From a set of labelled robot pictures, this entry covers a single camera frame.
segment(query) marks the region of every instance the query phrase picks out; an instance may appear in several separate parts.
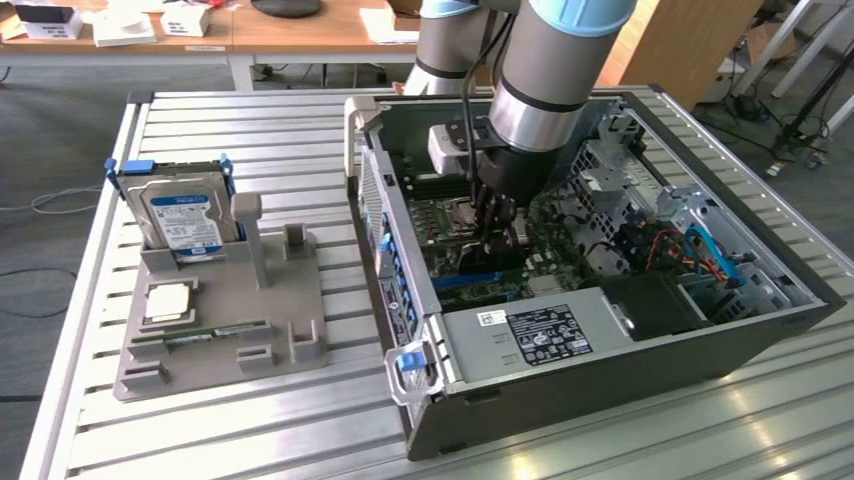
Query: white label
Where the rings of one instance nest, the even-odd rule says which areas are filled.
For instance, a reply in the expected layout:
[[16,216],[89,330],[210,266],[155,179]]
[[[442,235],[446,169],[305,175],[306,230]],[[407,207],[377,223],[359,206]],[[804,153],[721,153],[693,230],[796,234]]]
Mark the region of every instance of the white label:
[[158,224],[173,250],[203,255],[223,246],[217,222],[207,217],[211,201],[206,195],[179,195],[151,199]]
[[225,52],[226,47],[217,47],[214,45],[187,45],[185,50],[189,52]]
[[482,327],[490,325],[498,325],[499,323],[508,323],[508,312],[504,310],[493,310],[491,312],[481,312],[478,314],[478,321]]

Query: barcode sticker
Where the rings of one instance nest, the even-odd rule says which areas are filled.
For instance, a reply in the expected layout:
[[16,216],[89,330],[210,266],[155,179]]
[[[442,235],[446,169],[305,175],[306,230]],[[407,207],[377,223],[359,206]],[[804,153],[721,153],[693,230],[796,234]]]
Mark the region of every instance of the barcode sticker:
[[481,312],[478,314],[478,321],[482,327],[490,325],[498,325],[499,323],[508,323],[508,312],[504,310],[493,310],[491,312]]

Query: gray floor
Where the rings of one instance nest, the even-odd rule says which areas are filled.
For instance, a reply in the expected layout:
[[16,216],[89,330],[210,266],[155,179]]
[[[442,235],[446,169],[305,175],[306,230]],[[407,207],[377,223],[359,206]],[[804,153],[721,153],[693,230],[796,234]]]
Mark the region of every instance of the gray floor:
[[[833,64],[822,58],[796,84],[785,100],[770,100],[778,116],[797,111],[809,91]],[[350,67],[331,69],[330,86],[351,86]],[[780,79],[778,68],[766,77],[761,92]],[[306,68],[291,66],[258,89],[281,89],[302,82],[319,86],[319,68],[303,78]],[[406,68],[390,72],[393,80],[405,78]],[[375,74],[362,68],[361,86],[375,85]],[[122,67],[16,68],[0,85],[0,206],[28,202],[36,195],[72,186],[101,182],[102,164],[110,155],[127,92],[213,91],[233,88],[225,67]],[[844,80],[829,112],[834,112],[854,93],[854,75]],[[718,126],[772,143],[776,124],[736,125],[721,106],[700,107],[698,115]],[[800,165],[784,170],[772,185],[820,230],[854,254],[854,121],[840,131],[830,151],[832,165],[809,171]],[[722,140],[733,140],[721,134]],[[758,171],[770,157],[746,142],[730,148]],[[86,205],[93,194],[68,199],[58,206]],[[67,216],[42,216],[30,212],[0,212],[0,273],[27,267],[62,267],[77,270],[83,254],[93,212]],[[62,307],[72,282],[59,273],[32,273],[0,278],[0,309],[44,313]],[[62,328],[62,316],[24,319],[0,313],[0,396],[36,395],[42,392]],[[0,479],[16,478],[23,461],[38,404],[0,403]]]

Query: blue cable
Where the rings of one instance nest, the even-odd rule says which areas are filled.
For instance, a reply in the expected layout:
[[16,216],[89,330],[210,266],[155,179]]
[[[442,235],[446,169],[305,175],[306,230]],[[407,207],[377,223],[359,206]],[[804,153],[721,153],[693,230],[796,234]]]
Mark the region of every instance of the blue cable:
[[[716,261],[718,262],[718,265],[721,265],[726,276],[734,279],[738,284],[742,285],[745,283],[745,279],[738,274],[738,269],[736,268],[736,264],[733,263],[733,261],[729,258],[724,258],[724,254],[721,253],[721,249],[716,244],[716,239],[712,237],[712,234],[704,227],[700,227],[697,225],[692,225],[685,231],[685,234],[688,235],[692,232],[697,233],[702,237],[704,242],[706,242],[706,247],[709,248],[712,255],[716,257]],[[689,253],[693,255],[694,252],[692,251],[690,242],[686,242],[686,245],[689,247]]]

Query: hard drive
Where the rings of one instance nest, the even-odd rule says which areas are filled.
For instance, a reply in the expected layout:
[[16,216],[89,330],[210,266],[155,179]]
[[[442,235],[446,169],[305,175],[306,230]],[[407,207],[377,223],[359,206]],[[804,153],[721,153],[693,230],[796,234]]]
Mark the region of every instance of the hard drive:
[[149,249],[170,249],[193,263],[223,256],[223,244],[241,240],[231,214],[231,162],[155,164],[126,162],[109,178],[122,192],[143,231]]

